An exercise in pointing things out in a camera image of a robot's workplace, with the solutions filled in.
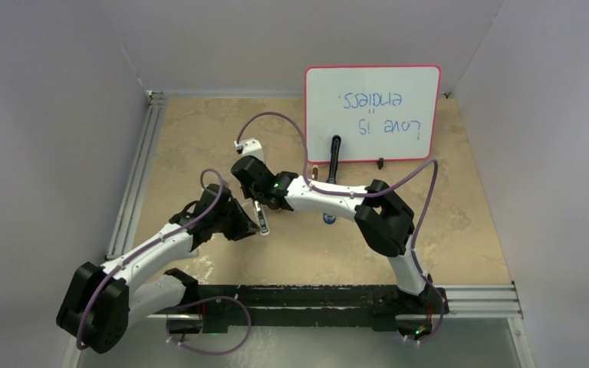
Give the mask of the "blue lighter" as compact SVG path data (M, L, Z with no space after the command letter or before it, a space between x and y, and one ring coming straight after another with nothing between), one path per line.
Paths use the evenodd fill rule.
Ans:
M331 159L329 162L327 183L335 184L337 182L340 149L341 137L339 135L333 135L331 139ZM332 225L336 221L336 216L324 213L323 220L327 225Z

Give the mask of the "pink white eraser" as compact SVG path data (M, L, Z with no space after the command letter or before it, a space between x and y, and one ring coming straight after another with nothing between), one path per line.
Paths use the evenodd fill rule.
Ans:
M318 165L313 165L311 168L311 179L318 180L319 177L319 167Z

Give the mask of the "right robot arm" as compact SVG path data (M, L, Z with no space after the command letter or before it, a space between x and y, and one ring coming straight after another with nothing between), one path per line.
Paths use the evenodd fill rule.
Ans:
M354 222L369 248L388 259L402 306L417 312L430 303L429 274L416 254L422 222L392 187L378 179L368 186L344 187L296 172L274 174L257 139L236 140L234 146L241 157L231 172L245 197L272 210L317 211Z

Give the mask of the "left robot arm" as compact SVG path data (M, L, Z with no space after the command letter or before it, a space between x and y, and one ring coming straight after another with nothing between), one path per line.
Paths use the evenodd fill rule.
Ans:
M214 234L236 242L259 232L229 188L210 184L199 199L134 250L101 265L82 264L74 272L56 324L75 337L79 350L106 353L132 323L157 311L202 313L212 299L202 297L199 282L163 267L192 254ZM160 279L149 284L160 271Z

